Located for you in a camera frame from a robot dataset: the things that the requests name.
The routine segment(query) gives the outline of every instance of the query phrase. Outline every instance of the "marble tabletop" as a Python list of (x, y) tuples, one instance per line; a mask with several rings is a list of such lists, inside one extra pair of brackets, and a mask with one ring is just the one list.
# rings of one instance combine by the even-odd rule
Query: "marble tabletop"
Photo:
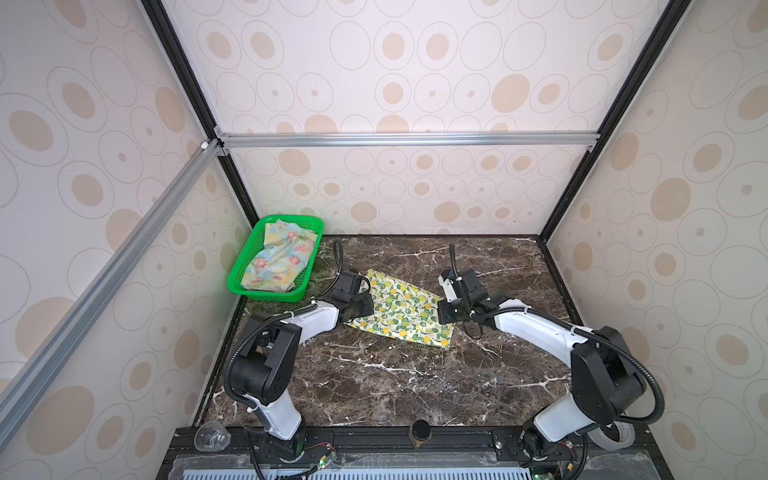
[[(344, 267), (381, 271), (442, 295), (439, 274), (471, 267), (486, 288), (504, 290), (537, 309), (567, 318), (536, 243), (514, 237), (340, 237)], [(324, 237), (306, 298), (321, 292), (336, 271), (333, 237)], [(250, 313), (282, 312), (305, 302), (249, 301)], [(477, 326), (468, 324), (473, 336)], [(310, 426), (520, 425), (563, 396), (570, 372), (559, 360), (518, 337), (485, 329), (480, 340), (457, 323), (448, 349), (390, 339), (339, 325), (302, 345), (288, 390)], [(223, 392), (221, 379), (205, 420), (259, 425), (255, 414)]]

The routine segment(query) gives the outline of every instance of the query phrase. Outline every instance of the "yellow lemon pattern fabric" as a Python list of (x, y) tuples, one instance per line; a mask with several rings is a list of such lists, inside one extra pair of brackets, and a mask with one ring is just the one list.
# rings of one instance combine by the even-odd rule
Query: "yellow lemon pattern fabric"
[(371, 281), (373, 315), (347, 325), (393, 339), (449, 347), (453, 325), (438, 322), (439, 297), (375, 270), (368, 270), (366, 276)]

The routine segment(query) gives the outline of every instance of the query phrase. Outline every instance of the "floral cloth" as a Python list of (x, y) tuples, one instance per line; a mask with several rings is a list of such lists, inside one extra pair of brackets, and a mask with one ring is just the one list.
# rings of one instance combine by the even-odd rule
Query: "floral cloth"
[(310, 262), (317, 233), (278, 220), (264, 226), (264, 250), (251, 260), (240, 285), (248, 290), (285, 293)]

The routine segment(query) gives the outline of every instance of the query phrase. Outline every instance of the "black cylinder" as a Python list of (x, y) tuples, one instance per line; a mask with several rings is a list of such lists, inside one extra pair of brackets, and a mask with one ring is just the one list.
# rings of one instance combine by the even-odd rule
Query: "black cylinder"
[(411, 425), (411, 433), (414, 439), (424, 442), (432, 434), (432, 427), (425, 420), (416, 420)]

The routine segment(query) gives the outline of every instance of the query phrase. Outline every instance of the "green plastic basket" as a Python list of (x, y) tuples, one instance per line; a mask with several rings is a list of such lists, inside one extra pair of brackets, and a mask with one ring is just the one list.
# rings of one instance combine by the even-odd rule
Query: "green plastic basket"
[[(299, 273), (299, 276), (293, 281), (295, 287), (293, 290), (289, 290), (285, 293), (279, 292), (264, 292), (262, 290), (246, 290), (240, 282), (243, 280), (243, 274), (245, 269), (250, 264), (251, 260), (264, 250), (264, 227), (268, 223), (276, 223), (278, 220), (282, 220), (287, 223), (295, 223), (299, 227), (312, 230), (317, 233), (317, 241), (315, 242), (315, 250), (312, 252), (310, 262), (306, 265), (306, 268)], [(315, 257), (317, 257), (317, 250), (320, 248), (320, 239), (323, 237), (323, 230), (325, 224), (317, 217), (309, 217), (307, 215), (269, 215), (259, 220), (259, 223), (253, 228), (248, 241), (243, 247), (243, 251), (240, 252), (240, 256), (235, 262), (235, 266), (232, 268), (230, 275), (227, 277), (227, 286), (237, 295), (245, 295), (253, 300), (262, 300), (267, 302), (299, 302), (304, 298), (306, 292), (306, 285), (310, 282), (310, 273), (312, 273), (312, 265), (315, 264)]]

